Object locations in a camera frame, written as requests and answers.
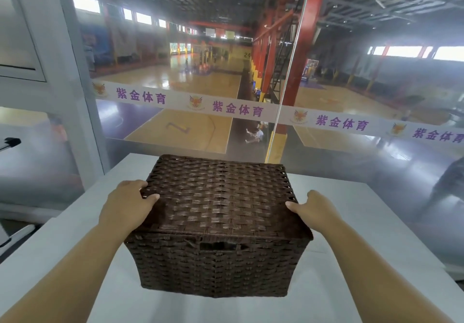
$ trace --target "person's right hand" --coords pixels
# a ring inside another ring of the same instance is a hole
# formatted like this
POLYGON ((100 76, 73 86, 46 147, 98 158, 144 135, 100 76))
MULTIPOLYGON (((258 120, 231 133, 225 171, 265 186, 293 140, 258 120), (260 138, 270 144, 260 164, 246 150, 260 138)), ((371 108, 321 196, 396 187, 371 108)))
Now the person's right hand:
POLYGON ((299 205, 287 201, 285 205, 292 212, 298 214, 310 229, 317 232, 324 233, 326 229, 336 226, 342 220, 333 203, 316 190, 308 192, 308 200, 304 204, 299 205))

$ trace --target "wicker basket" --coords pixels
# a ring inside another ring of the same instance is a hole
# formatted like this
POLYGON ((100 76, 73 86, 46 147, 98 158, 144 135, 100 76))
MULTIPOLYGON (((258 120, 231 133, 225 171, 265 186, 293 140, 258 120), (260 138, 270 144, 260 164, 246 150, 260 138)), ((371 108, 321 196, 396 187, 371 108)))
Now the wicker basket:
POLYGON ((161 156, 146 197, 160 194, 125 244, 142 287, 208 297, 285 296, 312 233, 282 165, 161 156))

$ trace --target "white table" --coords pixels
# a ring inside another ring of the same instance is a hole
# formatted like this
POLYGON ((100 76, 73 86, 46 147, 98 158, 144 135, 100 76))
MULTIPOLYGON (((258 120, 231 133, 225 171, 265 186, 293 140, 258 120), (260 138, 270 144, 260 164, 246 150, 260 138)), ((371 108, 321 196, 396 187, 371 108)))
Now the white table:
MULTIPOLYGON (((0 315, 20 299, 97 223, 122 180, 146 179, 157 157, 130 154, 60 216, 47 222, 0 265, 0 315)), ((442 263, 365 184, 289 174, 300 202, 315 189, 409 282, 456 322, 464 292, 442 263)), ((361 320, 328 244, 319 233, 295 270, 287 297, 205 298, 142 289, 122 245, 111 263, 89 322, 356 322, 361 320)))

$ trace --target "orange logo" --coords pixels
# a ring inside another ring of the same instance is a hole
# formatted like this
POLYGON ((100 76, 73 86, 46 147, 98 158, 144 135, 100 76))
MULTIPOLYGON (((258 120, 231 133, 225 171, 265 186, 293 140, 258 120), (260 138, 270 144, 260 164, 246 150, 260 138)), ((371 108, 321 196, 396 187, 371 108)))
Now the orange logo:
POLYGON ((104 83, 95 83, 92 82, 93 89, 95 93, 101 97, 106 96, 106 89, 104 83))
POLYGON ((293 120, 296 122, 303 123, 306 120, 307 115, 307 110, 295 110, 295 112, 293 113, 293 120))
POLYGON ((201 101, 203 100, 203 97, 198 97, 198 96, 190 96, 190 105, 193 108, 200 108, 201 107, 201 101))
POLYGON ((406 124, 394 123, 390 132, 392 135, 399 136, 403 133, 405 129, 406 129, 406 124))

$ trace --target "person in white shirt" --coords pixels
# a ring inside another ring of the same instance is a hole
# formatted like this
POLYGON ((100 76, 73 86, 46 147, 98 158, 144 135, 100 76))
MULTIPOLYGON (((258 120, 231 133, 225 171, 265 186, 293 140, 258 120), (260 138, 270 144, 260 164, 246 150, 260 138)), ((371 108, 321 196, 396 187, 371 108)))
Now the person in white shirt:
POLYGON ((259 141, 262 141, 263 138, 264 138, 264 133, 261 131, 261 129, 258 128, 258 131, 256 133, 251 133, 248 131, 248 129, 246 130, 246 132, 251 136, 253 137, 253 139, 251 140, 247 140, 245 139, 245 142, 246 143, 252 143, 252 142, 259 142, 259 141))

